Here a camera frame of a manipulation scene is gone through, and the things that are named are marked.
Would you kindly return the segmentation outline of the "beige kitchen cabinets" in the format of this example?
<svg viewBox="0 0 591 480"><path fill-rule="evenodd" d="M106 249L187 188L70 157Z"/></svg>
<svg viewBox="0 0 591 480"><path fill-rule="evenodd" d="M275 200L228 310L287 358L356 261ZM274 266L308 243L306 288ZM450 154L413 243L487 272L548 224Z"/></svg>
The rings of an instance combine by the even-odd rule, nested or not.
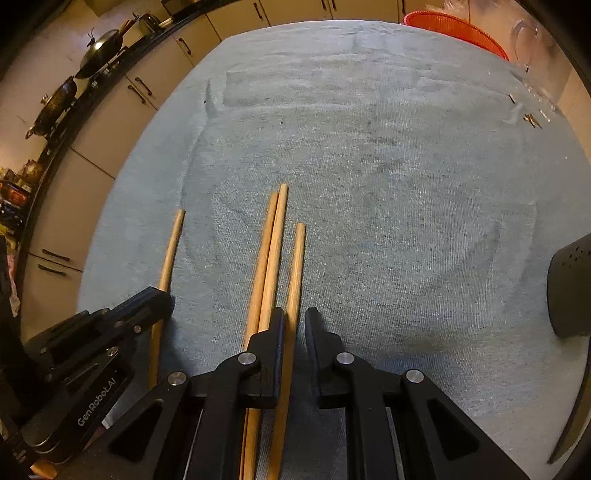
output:
<svg viewBox="0 0 591 480"><path fill-rule="evenodd" d="M90 243L127 156L176 86L222 40L308 20L399 22L424 1L169 1L163 21L127 37L62 115L19 245L23 338L74 314Z"/></svg>

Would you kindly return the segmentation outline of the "wooden chopstick pile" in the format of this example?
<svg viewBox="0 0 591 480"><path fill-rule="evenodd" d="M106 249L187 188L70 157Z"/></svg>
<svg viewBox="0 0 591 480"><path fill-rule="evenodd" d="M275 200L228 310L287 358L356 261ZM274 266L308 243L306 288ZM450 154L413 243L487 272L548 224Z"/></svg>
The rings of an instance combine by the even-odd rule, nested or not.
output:
<svg viewBox="0 0 591 480"><path fill-rule="evenodd" d="M256 273L253 277L252 296L249 301L249 312L247 312L245 337L243 338L243 349L249 347L249 340L252 335L259 332L259 317L263 305L263 288L266 280L266 265L270 255L271 235L273 234L274 215L276 214L277 199L279 194L270 194L267 205L266 221L263 225L262 241L260 241L259 257L257 257ZM242 459L240 459L240 479L255 479L257 464L257 446L259 446L259 420L260 411L249 409L245 413L245 430L242 439Z"/></svg>
<svg viewBox="0 0 591 480"><path fill-rule="evenodd" d="M273 435L270 442L269 467L266 478L280 479L283 464L283 447L286 439L290 389L293 381L294 351L296 351L297 322L300 317L301 281L304 273L305 225L297 223L294 238L293 264L290 270L290 286L287 291L286 329L283 335L283 371L281 372L280 398L273 418Z"/></svg>
<svg viewBox="0 0 591 480"><path fill-rule="evenodd" d="M273 234L270 242L270 255L266 265L266 280L263 288L263 305L259 317L259 332L266 331L270 327L270 317L276 306L277 277L280 271L281 246L283 246L284 218L287 211L288 187L286 183L280 185L277 191L276 214L274 215Z"/></svg>

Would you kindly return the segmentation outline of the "dark cylindrical utensil holder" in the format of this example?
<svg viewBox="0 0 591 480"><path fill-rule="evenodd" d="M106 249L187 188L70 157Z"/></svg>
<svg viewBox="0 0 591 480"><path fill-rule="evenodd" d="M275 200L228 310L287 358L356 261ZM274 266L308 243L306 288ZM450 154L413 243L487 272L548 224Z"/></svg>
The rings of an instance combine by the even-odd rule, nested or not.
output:
<svg viewBox="0 0 591 480"><path fill-rule="evenodd" d="M591 234L558 250L547 275L547 306L560 338L589 336L591 325Z"/></svg>

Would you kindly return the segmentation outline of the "light blue towel mat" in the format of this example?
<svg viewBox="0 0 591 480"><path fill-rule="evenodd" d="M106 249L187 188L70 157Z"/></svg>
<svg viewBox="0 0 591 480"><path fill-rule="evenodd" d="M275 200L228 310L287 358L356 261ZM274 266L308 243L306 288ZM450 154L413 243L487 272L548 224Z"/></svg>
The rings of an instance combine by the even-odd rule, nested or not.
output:
<svg viewBox="0 0 591 480"><path fill-rule="evenodd" d="M551 118L534 129L513 112ZM177 209L165 371L238 353L270 194L288 187L280 284L303 223L301 305L353 354L426 373L533 479L585 370L588 342L548 319L552 255L590 230L590 166L566 119L516 68L383 22L228 38L177 86L117 175L78 306L157 282Z"/></svg>

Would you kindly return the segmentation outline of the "frying pan on stove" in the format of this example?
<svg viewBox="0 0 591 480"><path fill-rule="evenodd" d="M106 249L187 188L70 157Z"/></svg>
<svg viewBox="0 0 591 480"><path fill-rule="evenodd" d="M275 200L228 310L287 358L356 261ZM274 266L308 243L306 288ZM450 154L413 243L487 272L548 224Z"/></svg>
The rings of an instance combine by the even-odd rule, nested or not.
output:
<svg viewBox="0 0 591 480"><path fill-rule="evenodd" d="M73 104L76 93L77 84L74 77L69 76L50 97L43 98L43 108L27 130L25 139L50 134L60 116Z"/></svg>

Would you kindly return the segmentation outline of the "wok with lid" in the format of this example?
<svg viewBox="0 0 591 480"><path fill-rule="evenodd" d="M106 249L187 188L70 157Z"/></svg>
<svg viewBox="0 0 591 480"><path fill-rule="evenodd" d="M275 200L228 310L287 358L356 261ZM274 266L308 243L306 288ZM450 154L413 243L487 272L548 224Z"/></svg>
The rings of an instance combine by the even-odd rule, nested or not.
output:
<svg viewBox="0 0 591 480"><path fill-rule="evenodd" d="M76 79L88 79L96 74L121 50L123 36L136 23L135 18L127 19L118 29L111 29L95 40L84 54Z"/></svg>

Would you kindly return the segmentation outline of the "small metal bits on towel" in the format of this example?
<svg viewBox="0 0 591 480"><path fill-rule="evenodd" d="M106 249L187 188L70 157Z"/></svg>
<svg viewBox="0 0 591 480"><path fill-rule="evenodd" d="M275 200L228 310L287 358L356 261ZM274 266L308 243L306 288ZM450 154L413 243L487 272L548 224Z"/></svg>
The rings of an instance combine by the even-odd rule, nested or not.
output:
<svg viewBox="0 0 591 480"><path fill-rule="evenodd" d="M507 97L512 104L513 112L521 114L522 119L529 123L534 129L542 130L546 124L551 123L551 118L542 109L539 109L538 115L535 115L533 112L525 111L523 109L523 104L520 103L513 94L509 93Z"/></svg>

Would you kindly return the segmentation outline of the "orange plastic basket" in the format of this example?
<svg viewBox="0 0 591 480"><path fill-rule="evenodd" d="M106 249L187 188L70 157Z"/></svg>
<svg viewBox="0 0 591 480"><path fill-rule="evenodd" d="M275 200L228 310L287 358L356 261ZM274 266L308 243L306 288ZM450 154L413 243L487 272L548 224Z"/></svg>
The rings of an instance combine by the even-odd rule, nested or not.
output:
<svg viewBox="0 0 591 480"><path fill-rule="evenodd" d="M482 29L456 16L436 11L414 11L405 15L403 24L465 41L508 61L503 47Z"/></svg>

